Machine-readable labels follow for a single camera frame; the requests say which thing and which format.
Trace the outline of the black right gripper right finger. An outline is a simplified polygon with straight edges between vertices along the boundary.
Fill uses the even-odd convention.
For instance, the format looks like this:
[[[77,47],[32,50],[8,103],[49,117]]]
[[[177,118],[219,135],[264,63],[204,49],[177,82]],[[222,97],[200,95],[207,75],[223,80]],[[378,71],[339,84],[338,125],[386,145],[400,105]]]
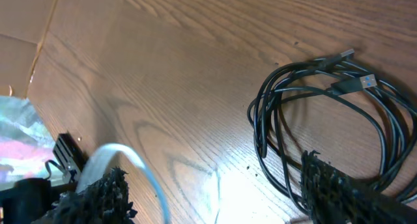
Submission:
[[[416,223],[416,210],[303,152],[302,204],[314,223]]]

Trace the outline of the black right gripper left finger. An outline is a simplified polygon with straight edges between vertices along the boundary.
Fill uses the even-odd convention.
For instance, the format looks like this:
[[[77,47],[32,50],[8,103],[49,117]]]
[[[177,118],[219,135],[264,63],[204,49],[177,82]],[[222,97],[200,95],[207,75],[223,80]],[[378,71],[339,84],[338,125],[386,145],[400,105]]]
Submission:
[[[66,191],[35,224],[133,224],[126,172],[114,167],[83,191]]]

